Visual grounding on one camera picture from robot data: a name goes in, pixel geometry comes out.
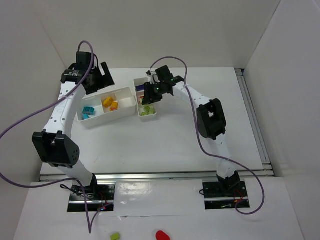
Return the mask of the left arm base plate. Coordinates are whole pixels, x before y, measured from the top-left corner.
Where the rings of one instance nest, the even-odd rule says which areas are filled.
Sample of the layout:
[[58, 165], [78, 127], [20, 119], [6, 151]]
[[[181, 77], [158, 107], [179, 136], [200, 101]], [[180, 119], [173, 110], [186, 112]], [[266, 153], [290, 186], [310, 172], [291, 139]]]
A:
[[[85, 212], [84, 194], [77, 185], [68, 187], [64, 184], [60, 185], [61, 189], [70, 192], [67, 211], [69, 213]], [[114, 211], [115, 184], [98, 185], [96, 193], [86, 193], [87, 208], [89, 212], [96, 212], [101, 208], [102, 212]]]

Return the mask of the teal arched lego brick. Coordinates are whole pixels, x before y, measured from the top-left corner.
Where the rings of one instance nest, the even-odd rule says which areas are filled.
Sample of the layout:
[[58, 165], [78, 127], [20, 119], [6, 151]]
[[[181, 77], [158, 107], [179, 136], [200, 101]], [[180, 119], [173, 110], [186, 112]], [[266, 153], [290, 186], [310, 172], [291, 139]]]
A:
[[83, 108], [83, 111], [82, 113], [84, 115], [88, 115], [88, 116], [93, 116], [95, 114], [95, 108], [94, 107], [91, 107], [91, 106], [85, 106]]

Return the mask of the teal long lego brick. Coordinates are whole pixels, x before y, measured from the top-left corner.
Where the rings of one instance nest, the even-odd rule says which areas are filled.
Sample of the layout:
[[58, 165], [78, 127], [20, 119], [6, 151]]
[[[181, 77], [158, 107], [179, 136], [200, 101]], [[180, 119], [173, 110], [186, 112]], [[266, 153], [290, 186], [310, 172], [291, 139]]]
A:
[[89, 118], [90, 118], [89, 115], [87, 115], [87, 114], [84, 114], [84, 115], [83, 115], [83, 119], [84, 119], [84, 120], [89, 119]]

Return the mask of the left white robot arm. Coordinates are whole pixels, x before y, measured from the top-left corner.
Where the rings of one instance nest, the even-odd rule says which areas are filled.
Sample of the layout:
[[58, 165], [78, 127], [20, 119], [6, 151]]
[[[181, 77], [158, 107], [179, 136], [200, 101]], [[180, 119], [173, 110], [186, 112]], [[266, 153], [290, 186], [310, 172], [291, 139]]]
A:
[[78, 51], [76, 62], [61, 76], [58, 104], [48, 123], [34, 132], [32, 142], [42, 162], [75, 178], [75, 190], [81, 194], [98, 194], [98, 181], [80, 161], [80, 148], [71, 139], [72, 126], [81, 101], [86, 95], [114, 85], [106, 62], [99, 63], [95, 54]]

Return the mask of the lime lego foreground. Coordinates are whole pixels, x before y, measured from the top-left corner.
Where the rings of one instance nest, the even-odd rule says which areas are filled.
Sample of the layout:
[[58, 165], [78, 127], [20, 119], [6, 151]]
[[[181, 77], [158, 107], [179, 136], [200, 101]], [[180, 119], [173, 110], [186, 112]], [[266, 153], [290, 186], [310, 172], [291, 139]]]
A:
[[116, 232], [116, 233], [113, 233], [111, 236], [110, 236], [110, 240], [120, 240], [121, 236], [120, 236], [120, 233], [119, 232]]

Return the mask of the yellow oval lego piece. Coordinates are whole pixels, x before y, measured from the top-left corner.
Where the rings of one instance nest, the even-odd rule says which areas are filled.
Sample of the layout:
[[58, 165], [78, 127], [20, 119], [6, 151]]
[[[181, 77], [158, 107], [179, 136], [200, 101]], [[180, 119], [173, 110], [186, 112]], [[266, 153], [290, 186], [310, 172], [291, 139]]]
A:
[[109, 108], [109, 110], [110, 110], [111, 112], [113, 112], [113, 111], [118, 110], [118, 108], [117, 108], [117, 107], [115, 107], [115, 106], [111, 106], [111, 107]]

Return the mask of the centre white compartment tray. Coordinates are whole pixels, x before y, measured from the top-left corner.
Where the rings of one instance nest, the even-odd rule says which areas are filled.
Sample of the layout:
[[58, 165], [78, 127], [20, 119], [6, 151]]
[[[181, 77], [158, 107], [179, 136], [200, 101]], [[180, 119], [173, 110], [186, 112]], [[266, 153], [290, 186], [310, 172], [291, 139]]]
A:
[[144, 83], [148, 81], [147, 77], [136, 78], [133, 80], [135, 96], [137, 101], [138, 117], [142, 122], [154, 120], [157, 116], [157, 110], [154, 104], [142, 105], [145, 94]]

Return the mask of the white compartment tray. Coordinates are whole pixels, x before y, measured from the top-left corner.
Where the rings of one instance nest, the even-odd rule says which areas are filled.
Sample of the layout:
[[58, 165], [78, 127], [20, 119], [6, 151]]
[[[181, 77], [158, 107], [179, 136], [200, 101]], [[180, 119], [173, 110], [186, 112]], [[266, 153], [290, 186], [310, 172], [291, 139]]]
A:
[[[104, 107], [103, 101], [111, 97], [113, 102], [111, 106], [118, 108], [118, 110], [110, 111], [110, 107]], [[93, 128], [108, 122], [112, 122], [124, 117], [131, 116], [136, 113], [136, 100], [129, 87], [116, 89], [110, 92], [100, 93], [95, 96], [83, 98], [80, 107], [77, 110], [76, 119], [85, 128]], [[89, 115], [89, 119], [83, 119], [84, 107], [95, 108], [94, 115]]]
[[145, 94], [144, 83], [148, 81], [147, 77], [136, 78], [133, 80], [135, 96], [137, 101], [138, 117], [142, 122], [154, 120], [157, 116], [157, 110], [154, 104], [142, 105]]

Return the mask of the lime lego brick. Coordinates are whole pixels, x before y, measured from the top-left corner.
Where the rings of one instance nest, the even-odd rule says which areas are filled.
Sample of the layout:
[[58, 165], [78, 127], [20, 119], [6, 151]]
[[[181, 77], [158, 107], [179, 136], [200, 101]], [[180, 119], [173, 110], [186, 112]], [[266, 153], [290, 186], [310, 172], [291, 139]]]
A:
[[144, 106], [144, 107], [140, 108], [139, 110], [140, 110], [139, 115], [141, 117], [156, 114], [155, 108], [150, 105]]

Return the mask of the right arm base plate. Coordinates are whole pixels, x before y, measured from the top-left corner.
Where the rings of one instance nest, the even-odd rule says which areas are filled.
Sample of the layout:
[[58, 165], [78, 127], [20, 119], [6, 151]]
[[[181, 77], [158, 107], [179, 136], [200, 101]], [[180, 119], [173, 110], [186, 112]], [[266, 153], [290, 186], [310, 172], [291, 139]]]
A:
[[203, 182], [199, 194], [204, 197], [205, 210], [224, 210], [250, 208], [246, 184], [241, 181], [229, 192], [223, 192], [218, 182]]

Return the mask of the purple lego brick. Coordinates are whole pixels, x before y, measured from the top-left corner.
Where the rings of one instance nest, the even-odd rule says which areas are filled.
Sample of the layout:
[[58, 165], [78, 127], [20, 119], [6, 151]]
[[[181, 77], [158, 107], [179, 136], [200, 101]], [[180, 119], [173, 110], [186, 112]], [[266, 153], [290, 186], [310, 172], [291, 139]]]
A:
[[137, 86], [135, 87], [135, 90], [136, 90], [137, 92], [139, 92], [139, 91], [144, 91], [144, 90], [145, 90], [145, 86], [144, 86], [144, 85], [137, 85]]

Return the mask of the front aluminium rail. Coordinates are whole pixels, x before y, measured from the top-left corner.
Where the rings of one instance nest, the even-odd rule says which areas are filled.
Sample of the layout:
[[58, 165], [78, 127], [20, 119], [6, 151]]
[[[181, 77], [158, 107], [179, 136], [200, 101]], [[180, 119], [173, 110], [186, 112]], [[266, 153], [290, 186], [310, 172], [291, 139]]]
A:
[[[254, 171], [258, 177], [274, 177], [275, 173], [272, 169], [264, 169]], [[248, 171], [238, 172], [240, 177], [253, 177]], [[95, 174], [99, 181], [113, 180], [169, 180], [169, 179], [206, 179], [215, 178], [217, 173], [214, 171], [200, 172], [165, 172], [165, 173], [121, 173], [121, 174]], [[40, 182], [57, 181], [67, 178], [65, 175], [41, 175]]]

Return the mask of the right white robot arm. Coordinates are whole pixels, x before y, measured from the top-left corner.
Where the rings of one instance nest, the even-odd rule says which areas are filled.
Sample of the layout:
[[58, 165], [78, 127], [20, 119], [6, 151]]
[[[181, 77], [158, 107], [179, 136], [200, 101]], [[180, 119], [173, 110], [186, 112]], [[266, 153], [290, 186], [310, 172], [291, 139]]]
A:
[[222, 193], [230, 194], [240, 183], [235, 164], [230, 162], [231, 154], [226, 143], [227, 121], [222, 103], [199, 93], [185, 83], [181, 76], [173, 76], [168, 66], [146, 72], [148, 80], [144, 83], [143, 105], [160, 102], [163, 95], [170, 94], [194, 109], [196, 134], [208, 142], [212, 155], [217, 159], [216, 175]]

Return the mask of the red oval lego foreground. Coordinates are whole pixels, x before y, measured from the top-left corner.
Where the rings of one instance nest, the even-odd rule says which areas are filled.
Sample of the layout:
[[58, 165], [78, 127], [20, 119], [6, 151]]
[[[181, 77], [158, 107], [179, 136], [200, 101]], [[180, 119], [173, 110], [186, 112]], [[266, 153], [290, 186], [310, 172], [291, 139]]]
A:
[[159, 230], [155, 234], [156, 240], [171, 240], [170, 236], [162, 230]]

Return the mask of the yellow square lego brick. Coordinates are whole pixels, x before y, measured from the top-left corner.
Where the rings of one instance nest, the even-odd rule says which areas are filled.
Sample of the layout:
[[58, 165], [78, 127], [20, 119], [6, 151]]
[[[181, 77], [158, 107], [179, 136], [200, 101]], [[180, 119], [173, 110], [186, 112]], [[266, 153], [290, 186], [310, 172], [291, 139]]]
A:
[[110, 106], [112, 105], [113, 101], [114, 101], [114, 99], [113, 99], [112, 97], [107, 97], [107, 98], [103, 101], [102, 105], [103, 105], [105, 108], [108, 108], [108, 107], [110, 107]]

